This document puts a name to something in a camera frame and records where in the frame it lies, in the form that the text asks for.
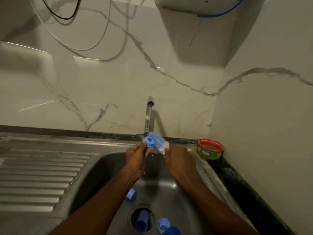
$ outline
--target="red lid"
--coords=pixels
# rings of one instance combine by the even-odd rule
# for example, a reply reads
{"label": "red lid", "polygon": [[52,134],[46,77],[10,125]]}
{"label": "red lid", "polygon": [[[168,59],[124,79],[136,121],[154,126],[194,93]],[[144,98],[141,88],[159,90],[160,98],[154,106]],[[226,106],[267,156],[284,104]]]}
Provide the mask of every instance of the red lid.
{"label": "red lid", "polygon": [[225,150],[224,146],[221,145],[219,142],[207,139],[207,138],[202,138],[198,141],[199,146],[202,147],[204,150],[207,150],[209,152],[213,153],[221,153],[222,151]]}

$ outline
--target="can label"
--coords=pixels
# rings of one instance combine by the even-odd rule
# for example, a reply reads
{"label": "can label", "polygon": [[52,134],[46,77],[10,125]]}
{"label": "can label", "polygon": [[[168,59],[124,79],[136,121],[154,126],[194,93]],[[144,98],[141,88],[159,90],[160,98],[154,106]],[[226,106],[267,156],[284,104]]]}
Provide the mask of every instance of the can label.
{"label": "can label", "polygon": [[202,147],[198,147],[198,153],[208,159],[217,160],[221,157],[222,153],[214,153],[204,150]]}

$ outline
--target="wire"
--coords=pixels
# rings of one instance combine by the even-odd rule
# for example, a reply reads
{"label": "wire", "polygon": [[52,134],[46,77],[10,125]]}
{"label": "wire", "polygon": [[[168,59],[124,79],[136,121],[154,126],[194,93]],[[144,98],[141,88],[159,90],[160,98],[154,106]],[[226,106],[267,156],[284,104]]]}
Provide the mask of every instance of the wire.
{"label": "wire", "polygon": [[104,32],[103,32],[103,35],[101,36],[100,40],[92,47],[88,47],[88,48],[73,48],[71,46],[68,46],[67,44],[63,43],[60,39],[58,39],[48,28],[47,26],[45,25],[45,23],[43,22],[43,20],[41,19],[40,15],[38,14],[38,11],[36,10],[35,8],[35,5],[33,3],[33,0],[29,0],[30,1],[30,4],[32,6],[32,8],[34,9],[38,19],[40,20],[40,22],[42,23],[42,25],[45,27],[45,29],[50,33],[50,35],[52,35],[53,38],[56,39],[56,41],[58,41],[61,45],[65,46],[65,47],[68,47],[70,49],[73,49],[73,50],[77,50],[77,51],[87,51],[87,50],[90,50],[90,49],[93,49],[94,47],[96,47],[100,42],[101,40],[103,39],[107,29],[108,29],[108,25],[109,25],[109,21],[110,21],[110,14],[111,14],[111,3],[112,3],[112,0],[109,0],[110,3],[109,3],[109,13],[108,13],[108,18],[107,18],[107,22],[106,22],[106,26],[105,26],[105,29],[104,29]]}
{"label": "wire", "polygon": [[64,17],[58,16],[57,14],[55,14],[55,13],[50,9],[50,7],[48,6],[48,3],[46,2],[46,0],[42,0],[42,1],[44,2],[45,6],[48,8],[48,10],[49,10],[53,15],[55,15],[56,17],[58,17],[58,18],[60,18],[60,19],[63,19],[63,20],[70,20],[70,19],[72,19],[72,18],[77,14],[78,9],[79,9],[79,6],[80,6],[80,2],[81,2],[81,0],[78,0],[78,1],[77,1],[77,4],[76,4],[76,7],[75,7],[75,10],[74,10],[73,15],[71,15],[70,17],[64,18]]}
{"label": "wire", "polygon": [[197,17],[200,17],[200,18],[215,18],[215,17],[220,17],[220,16],[223,16],[223,15],[226,15],[229,12],[231,12],[232,10],[236,9],[244,0],[237,0],[237,1],[238,1],[238,3],[233,8],[229,9],[228,11],[225,11],[223,13],[216,14],[216,15],[197,15]]}

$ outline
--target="black countertop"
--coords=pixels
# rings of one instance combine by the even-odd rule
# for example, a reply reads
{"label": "black countertop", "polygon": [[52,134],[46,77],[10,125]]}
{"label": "black countertop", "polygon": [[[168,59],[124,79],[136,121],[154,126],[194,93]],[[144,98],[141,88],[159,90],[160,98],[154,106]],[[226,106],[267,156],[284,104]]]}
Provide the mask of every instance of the black countertop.
{"label": "black countertop", "polygon": [[[136,141],[134,135],[129,134],[97,133],[5,125],[0,125],[0,132]],[[181,144],[197,144],[198,142],[196,139],[187,138],[166,138],[166,140],[170,143]],[[233,169],[223,156],[219,160],[207,161],[260,234],[295,234],[277,216],[260,195],[249,186],[235,169]]]}

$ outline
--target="blue wire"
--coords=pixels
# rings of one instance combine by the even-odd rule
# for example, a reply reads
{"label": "blue wire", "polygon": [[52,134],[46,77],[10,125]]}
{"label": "blue wire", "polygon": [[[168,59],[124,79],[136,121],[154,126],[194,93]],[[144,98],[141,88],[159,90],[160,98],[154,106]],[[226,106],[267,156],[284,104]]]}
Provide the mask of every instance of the blue wire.
{"label": "blue wire", "polygon": [[239,2],[233,8],[231,8],[228,11],[225,11],[225,12],[223,12],[221,14],[216,14],[216,15],[197,15],[197,17],[200,17],[200,18],[215,18],[215,17],[220,17],[220,16],[223,16],[223,15],[226,15],[229,12],[231,12],[232,10],[234,10],[236,7],[238,7],[243,2],[243,0],[237,0],[237,1],[239,1]]}

